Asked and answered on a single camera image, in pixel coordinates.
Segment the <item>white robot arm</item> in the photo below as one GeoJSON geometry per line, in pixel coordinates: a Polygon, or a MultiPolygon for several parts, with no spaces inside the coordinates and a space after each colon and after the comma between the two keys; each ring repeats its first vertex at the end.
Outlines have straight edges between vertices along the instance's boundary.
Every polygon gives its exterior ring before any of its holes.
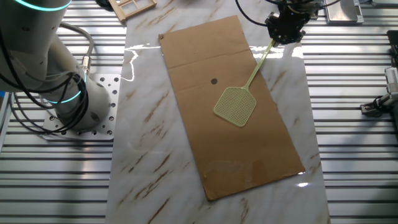
{"type": "Polygon", "coordinates": [[[70,2],[0,1],[0,90],[39,93],[52,105],[44,108],[55,108],[65,125],[58,132],[89,131],[110,107],[108,92],[86,75],[88,67],[82,67],[56,35],[70,2]]]}

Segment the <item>wooden frame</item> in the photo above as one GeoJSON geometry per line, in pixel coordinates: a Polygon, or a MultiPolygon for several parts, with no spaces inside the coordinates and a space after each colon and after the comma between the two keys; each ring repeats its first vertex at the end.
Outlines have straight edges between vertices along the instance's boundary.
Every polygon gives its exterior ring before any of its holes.
{"type": "Polygon", "coordinates": [[[155,0],[149,0],[149,1],[150,1],[149,5],[144,6],[144,7],[139,7],[136,0],[120,0],[119,3],[117,3],[116,0],[109,0],[114,12],[116,13],[116,15],[118,16],[118,18],[121,22],[124,22],[128,18],[133,17],[133,16],[137,15],[138,13],[144,12],[148,9],[152,9],[153,7],[156,6],[155,0]],[[123,11],[123,6],[126,6],[130,3],[134,3],[137,7],[137,10],[130,12],[129,14],[126,14],[123,11]]]}

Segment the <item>fly swatter handle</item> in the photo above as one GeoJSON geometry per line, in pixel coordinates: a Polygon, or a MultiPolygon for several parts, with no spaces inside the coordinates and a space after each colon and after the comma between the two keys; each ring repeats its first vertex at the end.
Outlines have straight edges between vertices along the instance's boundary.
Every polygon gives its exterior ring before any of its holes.
{"type": "Polygon", "coordinates": [[[269,53],[269,51],[270,51],[270,49],[271,49],[271,47],[273,45],[274,45],[274,40],[271,39],[266,51],[264,52],[264,54],[262,55],[262,57],[260,59],[260,62],[257,64],[256,68],[254,69],[253,73],[251,74],[251,76],[249,78],[249,81],[246,83],[246,85],[243,88],[245,88],[247,90],[249,89],[249,86],[250,86],[251,82],[253,81],[254,77],[256,76],[257,72],[259,71],[262,63],[264,63],[264,61],[265,61],[265,59],[266,59],[266,57],[267,57],[267,55],[268,55],[268,53],[269,53]]]}

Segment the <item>marble surface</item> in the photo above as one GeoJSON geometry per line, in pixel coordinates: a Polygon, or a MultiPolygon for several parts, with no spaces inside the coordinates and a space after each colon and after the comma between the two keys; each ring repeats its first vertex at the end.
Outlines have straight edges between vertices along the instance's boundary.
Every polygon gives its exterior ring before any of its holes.
{"type": "MultiPolygon", "coordinates": [[[[276,7],[247,0],[263,21],[276,7]]],[[[190,150],[158,35],[238,15],[258,61],[265,27],[240,15],[234,1],[168,0],[127,22],[123,80],[106,223],[328,223],[308,85],[297,44],[271,49],[261,68],[305,173],[208,202],[190,150]]]]}

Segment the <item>brown cardboard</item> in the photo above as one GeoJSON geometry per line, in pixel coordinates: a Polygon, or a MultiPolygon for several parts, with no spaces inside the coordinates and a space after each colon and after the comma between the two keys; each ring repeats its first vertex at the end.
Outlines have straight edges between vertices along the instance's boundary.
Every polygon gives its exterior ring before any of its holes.
{"type": "Polygon", "coordinates": [[[256,66],[237,16],[159,41],[208,200],[304,172],[260,72],[249,89],[257,106],[245,127],[213,112],[225,88],[243,86],[256,66]]]}

